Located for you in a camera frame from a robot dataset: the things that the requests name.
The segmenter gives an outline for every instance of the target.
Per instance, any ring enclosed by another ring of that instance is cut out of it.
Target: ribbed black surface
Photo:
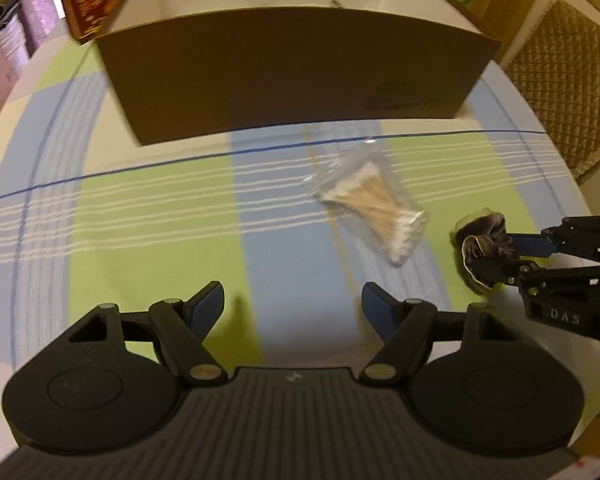
[[[544,480],[572,461],[563,449],[515,459],[457,450],[424,431],[395,392],[361,386],[347,369],[245,368],[226,386],[191,392],[133,447],[93,457],[24,447],[0,480]]]

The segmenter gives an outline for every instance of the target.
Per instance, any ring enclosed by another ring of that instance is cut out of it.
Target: crumpled brown cloth
[[[498,283],[493,277],[497,272],[485,272],[485,269],[495,271],[501,265],[520,259],[512,238],[507,235],[504,215],[490,209],[459,220],[455,239],[462,260],[463,277],[479,294],[489,292]]]

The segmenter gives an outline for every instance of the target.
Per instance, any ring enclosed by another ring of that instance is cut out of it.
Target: plaid tablecloth
[[[381,138],[430,212],[426,239],[400,269],[302,186],[317,164],[366,137]],[[456,271],[450,231],[484,207],[517,232],[587,213],[496,64],[454,120],[295,124],[142,147],[96,48],[58,28],[0,115],[0,393],[95,305],[141,310],[210,280],[224,285],[226,307],[205,345],[225,367],[359,368],[379,345],[360,309],[363,283],[443,310],[477,299]],[[585,418],[599,410],[600,344],[526,322],[513,289],[491,301],[580,378]],[[0,411],[0,459],[12,447]]]

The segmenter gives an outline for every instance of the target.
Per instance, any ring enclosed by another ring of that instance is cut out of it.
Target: cardboard box
[[[141,144],[451,118],[499,42],[452,0],[120,0],[96,37]]]

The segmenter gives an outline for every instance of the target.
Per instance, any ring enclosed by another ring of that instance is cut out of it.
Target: dark blue line
[[[24,197],[24,205],[22,207],[22,216],[20,217],[20,228],[18,229],[18,241],[16,242],[15,252],[14,252],[14,264],[13,264],[13,279],[11,281],[11,304],[10,304],[10,332],[11,332],[11,369],[15,371],[16,369],[16,335],[15,335],[15,304],[16,304],[16,294],[18,288],[18,268],[20,266],[20,253],[22,252],[22,239],[24,237],[24,229],[27,223],[27,216],[29,213],[29,202],[31,200],[31,194],[33,190],[38,189],[38,186],[34,186],[33,183],[36,179],[36,173],[38,172],[38,165],[40,164],[40,160],[42,159],[42,155],[45,152],[46,142],[48,141],[49,135],[51,134],[51,130],[58,118],[58,114],[60,113],[60,108],[62,104],[64,104],[64,100],[66,99],[73,82],[75,81],[75,77],[80,72],[84,64],[84,60],[87,57],[87,54],[92,49],[93,43],[91,43],[87,49],[85,49],[84,54],[82,54],[82,58],[78,62],[74,73],[69,78],[64,91],[62,91],[62,95],[58,99],[58,104],[54,109],[51,118],[46,126],[45,133],[42,137],[42,141],[38,146],[38,151],[36,153],[36,157],[33,161],[33,168],[31,170],[31,175],[29,177],[29,187],[27,189],[22,190],[21,192],[25,192],[26,195]]]
[[[509,113],[505,110],[504,105],[502,104],[502,102],[500,101],[500,99],[498,99],[498,96],[493,91],[493,89],[491,89],[491,87],[489,86],[489,83],[487,83],[487,81],[484,80],[484,79],[482,81],[484,82],[484,85],[487,87],[487,89],[489,90],[489,92],[491,93],[491,95],[493,95],[493,98],[496,99],[496,102],[497,102],[498,106],[503,111],[503,113],[506,115],[507,120],[509,121],[509,123],[511,124],[511,126],[513,128],[517,128],[518,126],[517,126],[516,122],[509,115]],[[516,130],[516,131],[518,133],[518,138],[520,139],[520,141],[522,141],[522,144],[524,145],[525,149],[528,151],[529,155],[533,158],[533,161],[536,164],[536,168],[538,168],[539,173],[542,174],[542,177],[544,178],[544,181],[546,182],[546,186],[549,188],[549,192],[554,197],[555,205],[558,206],[558,211],[560,212],[560,216],[563,216],[563,217],[566,216],[565,213],[564,213],[564,209],[562,208],[562,204],[560,203],[560,200],[558,200],[558,195],[555,192],[554,186],[552,186],[551,183],[549,182],[549,179],[544,174],[544,170],[540,166],[540,163],[538,162],[538,159],[534,155],[534,152],[531,150],[531,148],[529,147],[529,145],[526,143],[525,138],[522,136],[522,134],[526,134],[528,132],[525,132],[523,130]]]
[[[233,156],[233,155],[246,155],[248,153],[259,153],[259,152],[272,152],[273,150],[285,150],[288,148],[305,148],[307,146],[318,146],[320,144],[339,144],[341,142],[355,142],[357,140],[368,140],[376,138],[382,139],[400,139],[403,137],[429,137],[429,136],[446,136],[446,135],[457,135],[457,134],[511,134],[511,133],[523,133],[523,134],[541,134],[546,135],[546,132],[538,132],[537,130],[458,130],[454,132],[429,132],[423,134],[389,134],[378,137],[361,136],[361,137],[344,137],[341,139],[327,139],[327,140],[311,140],[309,142],[296,142],[294,144],[278,144],[275,146],[264,146],[262,148],[248,148],[244,150],[234,150],[232,152],[221,152],[221,153],[207,153],[206,155],[191,155],[184,156],[182,158],[174,158],[171,160],[163,160],[161,162],[149,162],[147,164],[140,164],[138,166],[131,166],[129,168],[119,168],[117,170],[100,171],[97,173],[90,173],[80,176],[72,176],[69,178],[62,178],[52,182],[46,182],[44,184],[36,184],[35,186],[26,187],[18,191],[11,191],[0,195],[0,200],[16,196],[20,193],[33,191],[36,189],[44,189],[45,187],[56,186],[57,184],[67,184],[69,182],[78,182],[87,180],[88,178],[94,178],[97,176],[106,176],[117,173],[125,173],[126,171],[145,170],[147,168],[157,168],[159,166],[169,166],[171,164],[178,164],[180,162],[190,162],[192,160],[203,160],[206,158],[219,158],[221,156]]]

